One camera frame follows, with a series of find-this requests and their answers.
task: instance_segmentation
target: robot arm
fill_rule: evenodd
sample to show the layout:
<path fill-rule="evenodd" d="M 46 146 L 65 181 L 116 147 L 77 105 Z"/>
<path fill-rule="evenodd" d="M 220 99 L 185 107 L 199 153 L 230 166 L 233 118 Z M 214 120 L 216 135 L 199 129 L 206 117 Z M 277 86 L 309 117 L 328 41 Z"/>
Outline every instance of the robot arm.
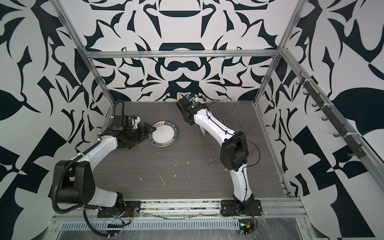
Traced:
<path fill-rule="evenodd" d="M 220 160 L 230 170 L 236 209 L 239 213 L 245 213 L 253 202 L 248 185 L 246 166 L 249 153 L 245 134 L 222 124 L 207 109 L 203 100 L 194 94 L 181 98 L 176 105 L 187 123 L 199 125 L 203 134 L 207 131 L 221 146 Z"/>
<path fill-rule="evenodd" d="M 62 214 L 85 205 L 113 208 L 116 209 L 116 214 L 119 214 L 124 207 L 122 194 L 95 186 L 92 172 L 114 149 L 130 149 L 156 130 L 147 123 L 142 126 L 139 122 L 140 118 L 136 116 L 113 114 L 112 123 L 106 131 L 99 134 L 94 145 L 71 160 L 60 161 L 55 165 L 51 188 L 52 206 L 55 212 Z M 57 203 L 79 205 L 63 210 Z"/>

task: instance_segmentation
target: wall panel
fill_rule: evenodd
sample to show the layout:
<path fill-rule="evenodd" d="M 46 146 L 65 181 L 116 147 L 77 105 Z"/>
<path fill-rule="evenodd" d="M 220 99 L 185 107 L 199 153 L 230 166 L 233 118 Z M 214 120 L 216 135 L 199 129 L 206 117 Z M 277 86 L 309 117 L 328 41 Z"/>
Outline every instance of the wall panel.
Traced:
<path fill-rule="evenodd" d="M 258 103 L 292 194 L 318 237 L 382 239 L 384 192 L 298 81 L 281 59 Z"/>
<path fill-rule="evenodd" d="M 377 154 L 384 133 L 384 1 L 310 0 L 287 44 Z"/>
<path fill-rule="evenodd" d="M 276 49 L 297 0 L 65 0 L 89 50 Z"/>
<path fill-rule="evenodd" d="M 46 0 L 0 0 L 1 239 L 53 216 L 53 168 L 92 145 L 110 104 Z"/>
<path fill-rule="evenodd" d="M 94 59 L 115 100 L 253 100 L 272 57 Z"/>

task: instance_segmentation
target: wire dish rack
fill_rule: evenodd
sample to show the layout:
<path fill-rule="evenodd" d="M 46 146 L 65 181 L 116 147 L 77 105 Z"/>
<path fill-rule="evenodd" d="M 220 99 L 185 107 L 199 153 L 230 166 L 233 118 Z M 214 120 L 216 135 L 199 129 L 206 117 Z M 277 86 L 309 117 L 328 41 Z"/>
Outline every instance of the wire dish rack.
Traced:
<path fill-rule="evenodd" d="M 260 149 L 260 152 L 264 152 L 265 148 L 262 146 L 259 137 L 255 134 L 253 127 L 259 127 L 257 124 L 250 125 L 246 117 L 244 116 L 239 104 L 234 98 L 227 98 L 211 103 L 207 103 L 211 113 L 222 124 L 234 131 L 242 131 L 245 134 L 245 138 L 251 140 Z M 208 165 L 215 166 L 221 164 L 220 151 L 221 146 L 208 132 L 204 135 L 200 127 L 196 124 L 197 132 L 199 133 L 201 144 L 204 148 L 205 156 L 207 157 Z M 256 147 L 247 141 L 249 156 L 257 155 L 259 152 Z"/>

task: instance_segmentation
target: white plate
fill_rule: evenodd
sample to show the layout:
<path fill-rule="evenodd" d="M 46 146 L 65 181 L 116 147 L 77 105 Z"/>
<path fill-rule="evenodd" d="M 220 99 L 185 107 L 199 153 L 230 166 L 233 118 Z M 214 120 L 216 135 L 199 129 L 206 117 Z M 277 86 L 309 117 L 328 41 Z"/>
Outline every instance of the white plate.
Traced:
<path fill-rule="evenodd" d="M 148 139 L 157 147 L 165 147 L 176 141 L 179 131 L 177 126 L 170 121 L 161 121 L 153 125 L 156 131 L 152 132 Z"/>

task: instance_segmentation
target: wooden table surface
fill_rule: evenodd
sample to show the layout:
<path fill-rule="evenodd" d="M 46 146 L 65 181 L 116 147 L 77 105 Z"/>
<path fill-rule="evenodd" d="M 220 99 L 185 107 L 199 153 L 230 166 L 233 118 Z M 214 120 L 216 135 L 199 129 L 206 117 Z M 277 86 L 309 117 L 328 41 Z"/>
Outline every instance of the wooden table surface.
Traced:
<path fill-rule="evenodd" d="M 238 104 L 265 148 L 259 164 L 247 168 L 250 188 L 255 197 L 284 197 L 255 110 L 249 101 Z M 129 199 L 232 197 L 229 171 L 223 165 L 208 165 L 196 127 L 183 120 L 175 103 L 126 102 L 124 113 L 141 117 L 141 124 L 172 121 L 179 129 L 178 139 L 167 147 L 145 140 L 134 149 L 112 151 L 93 171 L 98 187 L 122 192 Z M 248 164 L 257 158 L 249 157 Z"/>

